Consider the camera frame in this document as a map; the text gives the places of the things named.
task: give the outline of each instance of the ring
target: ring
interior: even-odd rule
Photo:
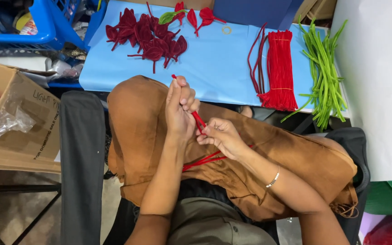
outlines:
[[[231,32],[232,32],[231,27],[229,27],[229,26],[223,26],[223,27],[222,27],[222,32],[223,32],[223,34],[225,34],[225,35],[231,34]]]

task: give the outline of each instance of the bracelet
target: bracelet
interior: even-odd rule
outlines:
[[[269,185],[266,185],[267,188],[275,184],[277,178],[279,177],[279,170],[280,170],[280,166],[278,165],[278,173],[276,174],[275,179]]]

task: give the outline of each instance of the right hand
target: right hand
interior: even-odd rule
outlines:
[[[199,145],[213,144],[229,159],[239,160],[240,156],[249,148],[241,139],[231,121],[211,118],[207,126],[196,131]]]

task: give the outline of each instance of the hand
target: hand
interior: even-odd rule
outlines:
[[[177,76],[169,86],[166,98],[167,134],[187,142],[195,130],[195,119],[191,114],[199,111],[200,101],[195,99],[195,90],[186,78]]]
[[[202,133],[206,135],[201,135],[199,131],[196,131],[197,142],[200,145],[213,144],[232,160],[239,160],[240,156],[249,148],[241,139],[232,122],[228,120],[213,117]]]

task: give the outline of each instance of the green leaf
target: green leaf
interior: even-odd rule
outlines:
[[[163,25],[163,24],[169,23],[173,19],[173,17],[175,17],[175,15],[177,15],[181,12],[188,13],[184,9],[177,11],[177,12],[166,12],[163,15],[161,15],[160,19],[158,20],[158,24]]]

